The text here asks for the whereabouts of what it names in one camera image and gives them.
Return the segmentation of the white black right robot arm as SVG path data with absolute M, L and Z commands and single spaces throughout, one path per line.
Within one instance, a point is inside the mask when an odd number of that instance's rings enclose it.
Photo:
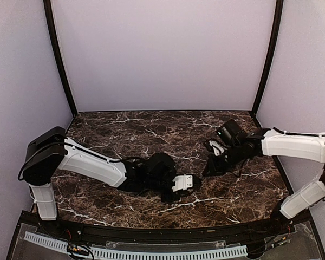
M 216 130 L 221 141 L 209 139 L 205 146 L 209 152 L 203 176 L 223 176 L 236 166 L 242 167 L 255 157 L 275 157 L 284 172 L 293 161 L 306 161 L 315 167 L 312 179 L 299 190 L 283 199 L 276 206 L 272 218 L 266 222 L 266 231 L 277 235 L 303 210 L 325 202 L 325 132 L 301 133 L 283 131 L 276 127 L 258 127 L 246 132 L 233 119 L 225 122 Z

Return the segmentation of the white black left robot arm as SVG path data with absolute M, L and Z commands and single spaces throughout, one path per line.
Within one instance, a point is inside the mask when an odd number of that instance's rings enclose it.
M 160 193 L 161 201 L 172 203 L 201 186 L 192 174 L 178 174 L 175 161 L 166 153 L 149 158 L 113 159 L 94 152 L 54 127 L 31 141 L 18 180 L 25 181 L 33 193 L 39 217 L 54 236 L 61 236 L 66 225 L 58 219 L 51 178 L 56 170 L 74 172 L 101 181 L 120 191 Z

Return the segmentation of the black front frame rail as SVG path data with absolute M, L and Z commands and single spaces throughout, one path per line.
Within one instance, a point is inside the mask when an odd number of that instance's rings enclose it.
M 196 243 L 223 241 L 257 243 L 264 238 L 283 233 L 284 228 L 271 225 L 268 219 L 226 226 L 202 227 L 194 229 L 134 229 L 81 224 L 58 220 L 50 231 L 62 237 L 70 237 L 73 242 L 100 243 L 109 241 L 128 243 Z

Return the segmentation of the black right corner frame post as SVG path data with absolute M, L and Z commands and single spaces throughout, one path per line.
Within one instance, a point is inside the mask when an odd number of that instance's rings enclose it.
M 251 109 L 251 114 L 256 117 L 259 107 L 262 102 L 262 98 L 264 95 L 264 91 L 267 85 L 267 81 L 269 78 L 269 73 L 271 69 L 271 65 L 274 59 L 276 44 L 278 40 L 278 34 L 280 30 L 281 25 L 281 19 L 282 19 L 282 13 L 283 13 L 283 6 L 284 6 L 284 0 L 277 0 L 275 4 L 275 12 L 272 22 L 272 28 L 271 28 L 271 34 L 269 39 L 269 45 L 266 52 L 266 58 L 264 62 L 264 67 L 261 75 L 261 79 L 258 85 L 257 93 L 253 102 L 253 106 Z

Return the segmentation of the black corner frame post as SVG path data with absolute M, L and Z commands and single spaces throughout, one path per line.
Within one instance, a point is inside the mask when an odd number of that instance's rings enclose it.
M 272 28 L 271 28 L 271 34 L 269 39 L 269 45 L 266 52 L 266 58 L 264 62 L 264 67 L 261 75 L 261 79 L 258 85 L 257 93 L 253 102 L 253 106 L 251 109 L 251 114 L 256 117 L 259 107 L 262 102 L 262 98 L 264 95 L 264 91 L 267 85 L 267 81 L 269 78 L 269 73 L 271 69 L 271 65 L 274 59 L 276 44 L 278 40 L 278 34 L 280 30 L 281 25 L 281 19 L 282 19 L 282 13 L 283 13 L 283 6 L 284 6 L 284 0 L 277 0 L 275 4 L 275 12 L 272 22 Z
M 67 103 L 69 106 L 69 109 L 71 111 L 71 114 L 73 117 L 76 117 L 78 115 L 78 111 L 76 108 L 76 104 L 72 95 L 72 90 L 67 78 L 67 73 L 64 67 L 63 58 L 61 54 L 61 49 L 59 46 L 59 41 L 57 38 L 57 31 L 56 31 L 56 25 L 54 21 L 54 14 L 53 14 L 53 7 L 52 7 L 52 1 L 51 0 L 43 0 L 44 5 L 44 13 L 45 18 L 47 21 L 47 27 L 48 27 L 48 33 L 49 38 L 51 42 L 51 47 L 54 54 L 55 63 L 57 66 L 57 71 L 62 83 L 63 91 L 67 99 Z

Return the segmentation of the black left corner frame post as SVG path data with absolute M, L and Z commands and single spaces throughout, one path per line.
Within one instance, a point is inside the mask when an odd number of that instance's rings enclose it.
M 71 111 L 71 114 L 73 117 L 76 117 L 78 115 L 78 111 L 76 108 L 76 104 L 72 95 L 72 90 L 67 78 L 67 73 L 64 67 L 63 58 L 61 54 L 61 49 L 59 46 L 59 41 L 57 38 L 57 31 L 56 31 L 56 25 L 54 21 L 54 14 L 53 14 L 53 7 L 52 7 L 52 1 L 51 0 L 43 0 L 44 5 L 44 13 L 45 18 L 47 21 L 47 27 L 48 27 L 48 33 L 49 38 L 51 42 L 51 47 L 54 54 L 55 63 L 57 66 L 57 71 L 62 83 L 63 91 L 67 99 L 67 103 L 69 106 L 69 109 Z

